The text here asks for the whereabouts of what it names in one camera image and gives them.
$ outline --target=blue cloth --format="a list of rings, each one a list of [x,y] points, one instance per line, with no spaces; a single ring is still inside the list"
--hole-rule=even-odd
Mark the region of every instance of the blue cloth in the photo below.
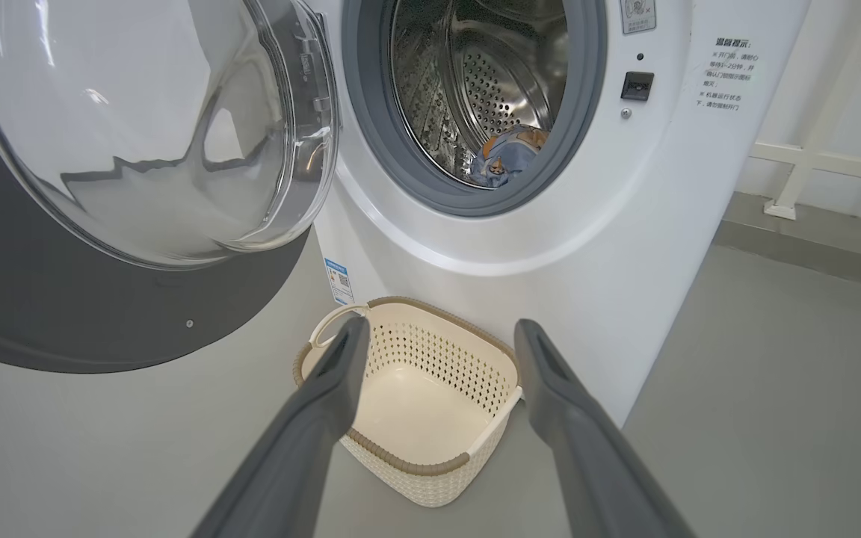
[[[482,187],[500,187],[509,183],[540,152],[547,132],[537,127],[513,126],[492,137],[471,162],[469,180]]]

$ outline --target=woven texture basket side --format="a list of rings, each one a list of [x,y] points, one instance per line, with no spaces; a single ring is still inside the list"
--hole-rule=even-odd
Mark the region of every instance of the woven texture basket side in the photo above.
[[[368,470],[376,474],[387,486],[394,488],[397,493],[404,495],[414,503],[420,504],[421,507],[437,508],[443,507],[444,504],[451,503],[459,497],[464,488],[471,483],[471,480],[478,476],[493,449],[496,448],[496,444],[500,442],[500,437],[503,437],[506,426],[507,419],[505,418],[498,428],[493,430],[491,436],[487,437],[481,449],[469,459],[468,463],[450,473],[438,474],[435,477],[417,477],[414,474],[402,473],[387,464],[385,460],[381,460],[373,453],[368,452],[348,436],[341,437],[341,444],[351,455],[356,457],[358,462],[368,467]]]

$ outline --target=basket rim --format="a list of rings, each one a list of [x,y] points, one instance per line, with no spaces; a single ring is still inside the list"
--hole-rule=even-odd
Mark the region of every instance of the basket rim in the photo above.
[[[498,340],[498,338],[492,334],[489,334],[487,331],[469,323],[469,321],[454,316],[454,314],[451,314],[448,311],[438,309],[436,306],[431,306],[430,304],[421,302],[417,299],[410,299],[410,297],[380,297],[380,299],[370,300],[368,302],[368,308],[373,309],[376,306],[380,306],[380,304],[390,303],[407,304],[407,306],[413,306],[416,309],[424,310],[427,313],[434,314],[435,316],[444,319],[445,321],[450,321],[452,324],[455,324],[455,326],[462,328],[462,330],[467,330],[468,333],[474,334],[483,341],[487,341],[488,344],[498,348],[498,350],[506,355],[506,357],[513,363],[513,368],[516,370],[517,385],[519,385],[520,368],[516,363],[516,357],[513,355],[513,350],[511,350],[509,345]],[[311,352],[312,348],[310,341],[308,341],[308,343],[304,344],[301,350],[297,352],[297,357],[294,358],[294,364],[293,367],[291,367],[291,375],[294,376],[294,384],[297,385],[297,387],[304,384],[304,377],[301,375],[301,368],[303,368],[304,359],[307,358],[308,353]],[[378,459],[382,460],[384,463],[389,464],[389,466],[402,471],[403,473],[416,474],[416,476],[420,477],[437,477],[441,474],[447,474],[458,470],[471,460],[471,456],[469,456],[467,451],[464,451],[458,456],[447,460],[447,462],[434,463],[430,466],[422,466],[422,464],[407,462],[406,460],[400,459],[400,457],[394,456],[392,453],[387,452],[385,448],[376,442],[373,442],[371,439],[368,439],[367,436],[354,428],[348,430],[348,437],[350,437],[353,442],[361,445],[363,449],[378,457]]]

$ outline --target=beige plastic basket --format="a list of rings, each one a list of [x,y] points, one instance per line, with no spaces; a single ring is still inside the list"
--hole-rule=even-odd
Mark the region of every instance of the beige plastic basket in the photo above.
[[[341,439],[358,462],[422,507],[443,507],[481,472],[522,389],[513,351],[477,327],[406,297],[349,304],[315,328],[294,361],[299,386],[342,314],[371,326],[354,426]]]

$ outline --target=washing machine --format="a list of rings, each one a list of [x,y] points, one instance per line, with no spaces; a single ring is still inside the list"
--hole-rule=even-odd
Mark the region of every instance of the washing machine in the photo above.
[[[539,321],[622,424],[807,4],[0,0],[0,497],[89,534],[28,493],[98,510],[132,493],[115,468],[181,481],[114,440],[136,420],[220,483],[196,398],[261,391],[240,356],[320,319],[289,285],[312,267],[335,307]],[[215,493],[170,504],[180,528]]]

